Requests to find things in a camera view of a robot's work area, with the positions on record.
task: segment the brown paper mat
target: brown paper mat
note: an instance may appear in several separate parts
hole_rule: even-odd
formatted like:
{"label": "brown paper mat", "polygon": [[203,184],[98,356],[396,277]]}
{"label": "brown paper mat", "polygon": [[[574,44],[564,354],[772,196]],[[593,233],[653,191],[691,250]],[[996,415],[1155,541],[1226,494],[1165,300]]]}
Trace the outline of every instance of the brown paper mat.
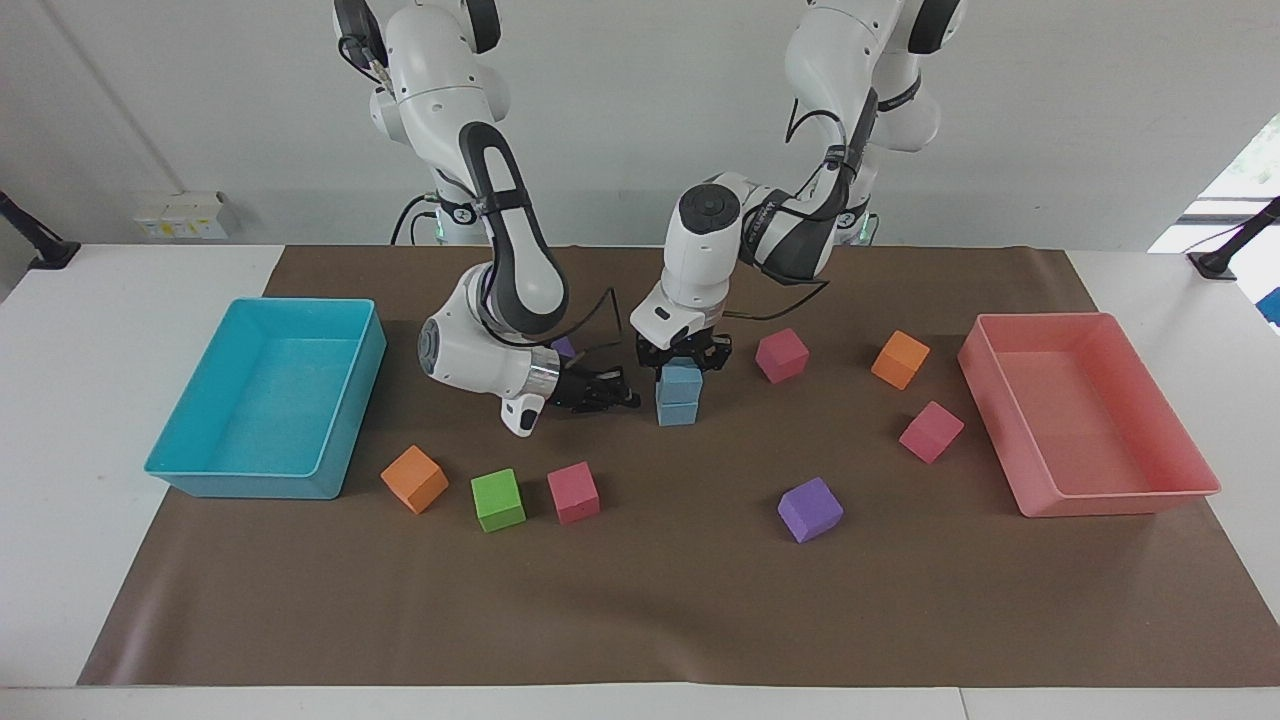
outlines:
{"label": "brown paper mat", "polygon": [[[955,356],[978,313],[1092,310],[1064,254],[837,251],[831,288],[792,316],[722,324],[737,354],[707,378],[695,427],[658,428],[652,404],[553,410],[530,439],[507,433],[495,398],[417,366],[422,320],[486,255],[285,250],[268,295],[372,297],[387,331],[342,497],[170,491],[81,683],[1280,684],[1280,629],[1207,503],[1137,518],[1018,514]],[[558,256],[573,315],[609,282],[627,313],[662,263],[655,250]],[[753,311],[797,292],[746,269],[733,283],[731,305]],[[755,342],[787,324],[813,360],[773,387],[754,366]],[[896,328],[933,347],[905,392],[868,372]],[[652,397],[630,345],[608,352],[600,360],[626,359]],[[934,466],[896,445],[929,400],[968,423]],[[422,516],[378,478],[410,443],[453,482]],[[604,512],[562,528],[544,479],[580,460]],[[467,480],[507,466],[531,519],[486,536]],[[815,475],[846,516],[797,546],[774,507]]]}

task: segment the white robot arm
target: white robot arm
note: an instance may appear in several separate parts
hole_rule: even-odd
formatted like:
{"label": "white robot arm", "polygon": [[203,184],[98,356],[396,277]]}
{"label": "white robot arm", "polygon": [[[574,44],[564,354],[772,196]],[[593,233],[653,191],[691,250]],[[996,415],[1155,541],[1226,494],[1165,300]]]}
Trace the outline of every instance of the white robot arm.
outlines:
{"label": "white robot arm", "polygon": [[422,327],[419,360],[431,378],[502,398],[503,423],[527,437],[547,402],[576,411],[637,405],[621,372],[562,368],[559,355],[526,336],[552,331],[568,287],[543,240],[515,154],[492,123],[507,92],[475,56],[498,44],[493,0],[408,5],[383,41],[365,0],[335,0],[339,51],[379,87],[374,124],[428,163],[447,236],[480,234],[494,259],[463,273]]}
{"label": "white robot arm", "polygon": [[787,79],[809,109],[791,132],[808,119],[823,120],[826,156],[796,193],[735,173],[685,192],[667,231],[662,279],[631,314],[643,365],[662,368],[687,356],[704,370],[723,366],[732,342],[713,328],[724,315],[736,261],[782,284],[824,283],[817,275],[829,259],[837,219],[860,213],[870,197],[877,164],[868,143],[879,137],[890,147],[919,149],[937,133],[937,104],[919,83],[918,55],[955,32],[964,4],[809,0],[786,53]]}

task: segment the plastic bin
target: plastic bin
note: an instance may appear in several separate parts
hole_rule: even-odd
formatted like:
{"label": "plastic bin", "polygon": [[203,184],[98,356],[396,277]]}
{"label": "plastic bin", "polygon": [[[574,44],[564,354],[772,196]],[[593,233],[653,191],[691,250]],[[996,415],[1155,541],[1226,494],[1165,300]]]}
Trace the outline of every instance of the plastic bin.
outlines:
{"label": "plastic bin", "polygon": [[1221,489],[1111,315],[979,315],[960,368],[1023,515],[1160,512]]}
{"label": "plastic bin", "polygon": [[337,497],[385,350],[370,300],[236,300],[146,471],[196,497]]}

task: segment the white table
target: white table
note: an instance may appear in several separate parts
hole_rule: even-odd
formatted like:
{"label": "white table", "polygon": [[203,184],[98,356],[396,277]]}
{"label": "white table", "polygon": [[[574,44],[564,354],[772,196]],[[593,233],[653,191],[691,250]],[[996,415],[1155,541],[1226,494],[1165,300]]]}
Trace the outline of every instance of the white table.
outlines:
{"label": "white table", "polygon": [[[142,460],[227,304],[260,295],[280,251],[87,246],[0,304],[0,717],[1280,716],[1280,689],[72,688],[166,489]],[[1280,337],[1180,256],[1071,260],[1221,478],[1213,509],[1275,611]]]}

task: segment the purple cube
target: purple cube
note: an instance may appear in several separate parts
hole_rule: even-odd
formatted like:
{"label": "purple cube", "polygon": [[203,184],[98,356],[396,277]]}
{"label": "purple cube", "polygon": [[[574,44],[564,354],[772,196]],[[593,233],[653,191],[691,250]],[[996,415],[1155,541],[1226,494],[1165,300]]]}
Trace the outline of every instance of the purple cube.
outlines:
{"label": "purple cube", "polygon": [[845,515],[836,496],[822,478],[787,491],[778,503],[778,515],[796,542],[809,542],[836,527]]}
{"label": "purple cube", "polygon": [[567,337],[562,337],[552,343],[552,350],[559,352],[564,357],[576,357],[577,351],[573,350],[573,343],[568,341]]}

